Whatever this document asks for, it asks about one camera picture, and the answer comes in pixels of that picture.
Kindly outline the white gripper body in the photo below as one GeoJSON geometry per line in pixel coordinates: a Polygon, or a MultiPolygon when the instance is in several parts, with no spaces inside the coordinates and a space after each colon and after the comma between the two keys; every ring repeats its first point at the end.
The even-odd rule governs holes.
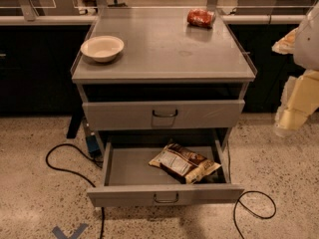
{"type": "Polygon", "coordinates": [[[283,38],[277,41],[272,46],[272,51],[278,54],[287,55],[292,54],[295,48],[295,37],[297,29],[291,30],[283,38]]]}

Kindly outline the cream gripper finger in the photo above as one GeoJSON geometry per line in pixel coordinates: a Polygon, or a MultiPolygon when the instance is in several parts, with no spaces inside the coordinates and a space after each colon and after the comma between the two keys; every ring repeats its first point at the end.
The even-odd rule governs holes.
{"type": "Polygon", "coordinates": [[[297,78],[287,108],[277,127],[297,130],[319,108],[319,72],[305,71],[297,78]]]}
{"type": "Polygon", "coordinates": [[[284,85],[284,89],[282,91],[281,98],[280,98],[280,106],[278,107],[276,116],[275,116],[276,123],[279,123],[279,121],[281,120],[283,116],[284,111],[287,108],[287,104],[292,95],[296,80],[297,80],[296,77],[290,76],[284,85]]]}

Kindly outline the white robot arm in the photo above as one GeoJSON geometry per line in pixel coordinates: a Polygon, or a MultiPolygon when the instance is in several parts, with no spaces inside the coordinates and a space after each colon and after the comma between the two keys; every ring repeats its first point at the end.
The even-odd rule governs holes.
{"type": "Polygon", "coordinates": [[[297,28],[273,45],[272,51],[292,54],[294,63],[305,70],[298,78],[288,78],[275,116],[275,133],[286,136],[302,127],[319,109],[319,3],[297,28]]]}

